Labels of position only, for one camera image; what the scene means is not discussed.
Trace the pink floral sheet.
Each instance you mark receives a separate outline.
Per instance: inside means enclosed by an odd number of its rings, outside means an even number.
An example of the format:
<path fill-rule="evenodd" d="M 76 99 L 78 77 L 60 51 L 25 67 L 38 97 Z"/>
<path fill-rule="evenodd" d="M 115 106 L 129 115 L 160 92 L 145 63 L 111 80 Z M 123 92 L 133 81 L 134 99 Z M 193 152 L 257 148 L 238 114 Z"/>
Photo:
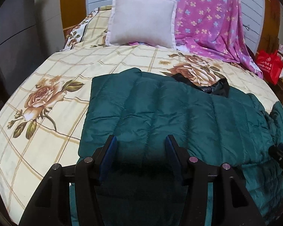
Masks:
<path fill-rule="evenodd" d="M 176 0 L 175 40 L 193 54 L 233 62 L 259 78 L 262 71 L 249 55 L 241 0 Z"/>

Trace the dark green puffer jacket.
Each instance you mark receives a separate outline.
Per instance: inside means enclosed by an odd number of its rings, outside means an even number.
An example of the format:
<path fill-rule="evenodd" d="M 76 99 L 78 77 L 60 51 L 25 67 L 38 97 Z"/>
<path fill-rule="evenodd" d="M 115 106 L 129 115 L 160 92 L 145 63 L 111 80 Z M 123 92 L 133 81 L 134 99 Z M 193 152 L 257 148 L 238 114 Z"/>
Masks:
<path fill-rule="evenodd" d="M 173 135 L 203 162 L 242 170 L 246 188 L 269 223 L 283 198 L 281 168 L 269 154 L 283 144 L 283 107 L 266 112 L 250 93 L 209 94 L 138 68 L 92 79 L 78 155 L 91 156 L 114 135 L 118 149 L 96 189 L 105 225 L 178 225 L 187 189 L 165 153 Z"/>

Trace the red shopping bag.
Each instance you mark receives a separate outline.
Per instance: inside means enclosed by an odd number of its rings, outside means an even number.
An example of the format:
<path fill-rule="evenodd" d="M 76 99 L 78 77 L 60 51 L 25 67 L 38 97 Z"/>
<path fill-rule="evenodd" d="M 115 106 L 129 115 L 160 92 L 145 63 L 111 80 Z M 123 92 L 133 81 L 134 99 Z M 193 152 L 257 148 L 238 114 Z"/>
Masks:
<path fill-rule="evenodd" d="M 278 52 L 267 53 L 260 50 L 256 58 L 256 64 L 263 72 L 263 78 L 267 82 L 276 85 L 283 69 L 283 62 L 281 57 L 278 56 Z"/>

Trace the grey refrigerator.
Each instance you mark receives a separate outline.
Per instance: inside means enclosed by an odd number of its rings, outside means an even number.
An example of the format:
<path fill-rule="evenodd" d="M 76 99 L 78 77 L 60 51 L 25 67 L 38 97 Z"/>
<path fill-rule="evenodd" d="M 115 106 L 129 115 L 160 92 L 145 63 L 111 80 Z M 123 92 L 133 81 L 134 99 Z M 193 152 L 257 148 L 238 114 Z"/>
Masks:
<path fill-rule="evenodd" d="M 0 6 L 0 80 L 7 94 L 63 44 L 60 0 L 4 0 Z"/>

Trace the white square pillow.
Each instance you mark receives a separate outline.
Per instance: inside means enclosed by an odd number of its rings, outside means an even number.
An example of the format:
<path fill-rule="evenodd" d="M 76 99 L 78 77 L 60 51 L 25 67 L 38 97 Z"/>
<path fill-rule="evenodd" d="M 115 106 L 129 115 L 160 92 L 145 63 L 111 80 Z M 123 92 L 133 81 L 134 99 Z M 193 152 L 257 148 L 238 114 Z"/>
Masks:
<path fill-rule="evenodd" d="M 105 43 L 175 49 L 176 9 L 176 0 L 112 0 Z"/>

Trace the floral cream bed quilt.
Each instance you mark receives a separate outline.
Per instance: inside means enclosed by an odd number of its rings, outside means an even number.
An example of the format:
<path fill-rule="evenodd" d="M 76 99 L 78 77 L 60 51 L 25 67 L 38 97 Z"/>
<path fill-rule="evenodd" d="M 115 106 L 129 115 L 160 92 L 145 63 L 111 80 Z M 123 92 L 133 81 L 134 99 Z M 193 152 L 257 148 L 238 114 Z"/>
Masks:
<path fill-rule="evenodd" d="M 225 77 L 254 94 L 267 112 L 277 101 L 262 79 L 236 63 L 145 45 L 106 46 L 110 14 L 110 6 L 103 6 L 88 15 L 73 31 L 82 40 L 51 55 L 0 111 L 0 195 L 13 222 L 19 222 L 50 165 L 77 161 L 95 76 L 137 67 L 164 76 L 187 73 L 199 86 Z"/>

